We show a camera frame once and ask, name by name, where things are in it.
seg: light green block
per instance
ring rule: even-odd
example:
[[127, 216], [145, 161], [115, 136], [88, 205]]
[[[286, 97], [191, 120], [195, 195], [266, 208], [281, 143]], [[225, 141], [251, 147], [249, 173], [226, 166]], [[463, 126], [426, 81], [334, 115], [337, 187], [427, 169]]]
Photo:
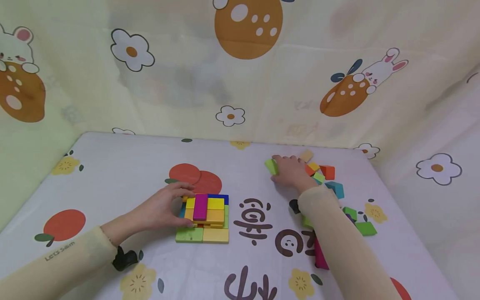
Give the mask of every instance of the light green block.
[[228, 214], [229, 214], [228, 205], [225, 205], [223, 209], [225, 211], [225, 220], [223, 221], [223, 228], [228, 229]]
[[204, 238], [203, 228], [178, 228], [175, 241], [177, 243], [201, 243]]
[[377, 230], [375, 230], [375, 227], [373, 227], [373, 224], [371, 222], [357, 222], [355, 223], [355, 226], [364, 237], [377, 234]]
[[307, 219], [306, 216], [303, 216], [303, 226], [307, 228], [312, 228], [313, 229], [313, 224], [310, 222], [309, 219]]
[[323, 183], [325, 181], [325, 176], [323, 174], [320, 174], [319, 172], [315, 172], [312, 177], [314, 179], [317, 179], [320, 183]]
[[350, 208], [350, 207], [344, 207], [343, 208], [343, 212], [347, 215], [350, 215], [350, 217], [352, 219], [354, 219], [355, 221], [357, 221], [357, 211], [353, 208]]
[[270, 174], [278, 175], [278, 166], [276, 165], [276, 162], [273, 159], [267, 159], [265, 161], [265, 166], [270, 171]]

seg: hand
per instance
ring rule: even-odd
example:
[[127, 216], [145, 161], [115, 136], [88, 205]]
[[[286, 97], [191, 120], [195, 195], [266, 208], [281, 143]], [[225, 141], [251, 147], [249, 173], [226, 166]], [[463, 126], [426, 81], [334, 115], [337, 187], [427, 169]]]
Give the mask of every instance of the hand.
[[272, 181], [284, 186], [291, 186], [297, 189], [299, 194], [309, 188], [318, 186], [315, 179], [305, 172], [305, 162], [296, 156], [274, 155], [272, 158], [278, 165], [278, 175], [272, 176]]
[[186, 182], [175, 182], [157, 191], [135, 209], [102, 226], [113, 245], [118, 246], [131, 235], [164, 227], [193, 227], [189, 219], [172, 213], [172, 201], [177, 197], [194, 197], [195, 187]]

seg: sleeve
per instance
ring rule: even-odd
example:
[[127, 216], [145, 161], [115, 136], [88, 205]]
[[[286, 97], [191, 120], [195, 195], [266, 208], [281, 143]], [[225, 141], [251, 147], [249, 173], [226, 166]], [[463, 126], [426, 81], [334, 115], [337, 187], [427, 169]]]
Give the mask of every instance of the sleeve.
[[345, 300], [401, 300], [390, 277], [331, 189], [324, 185], [299, 197], [300, 211], [315, 234]]
[[113, 261], [116, 254], [117, 248], [100, 227], [95, 227], [4, 278], [0, 281], [0, 298], [58, 299]]

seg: pink block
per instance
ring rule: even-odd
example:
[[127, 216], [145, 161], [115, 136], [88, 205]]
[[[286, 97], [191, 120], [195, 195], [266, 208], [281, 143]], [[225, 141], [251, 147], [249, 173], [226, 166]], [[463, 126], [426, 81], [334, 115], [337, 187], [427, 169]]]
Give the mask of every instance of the pink block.
[[193, 220], [194, 221], [206, 221], [207, 220], [207, 203], [208, 203], [208, 195], [207, 194], [196, 194], [195, 195], [195, 207], [193, 209]]
[[330, 268], [327, 265], [327, 261], [325, 260], [324, 254], [322, 252], [322, 248], [320, 248], [320, 244], [318, 243], [317, 238], [315, 238], [315, 266], [320, 269], [330, 270]]

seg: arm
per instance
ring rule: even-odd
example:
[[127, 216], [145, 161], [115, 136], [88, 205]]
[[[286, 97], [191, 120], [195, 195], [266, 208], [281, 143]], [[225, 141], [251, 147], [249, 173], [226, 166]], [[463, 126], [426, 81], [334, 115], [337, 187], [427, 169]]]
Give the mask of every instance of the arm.
[[363, 236], [343, 214], [332, 190], [318, 186], [295, 156], [273, 156], [274, 182], [295, 187], [300, 211], [313, 223], [330, 271], [345, 300], [401, 300], [390, 277]]
[[194, 197], [193, 189], [184, 182], [169, 184], [131, 212], [42, 255], [0, 281], [1, 298], [58, 299], [111, 263], [117, 247], [131, 235], [168, 226], [193, 227], [190, 220], [178, 218], [171, 211], [173, 199]]

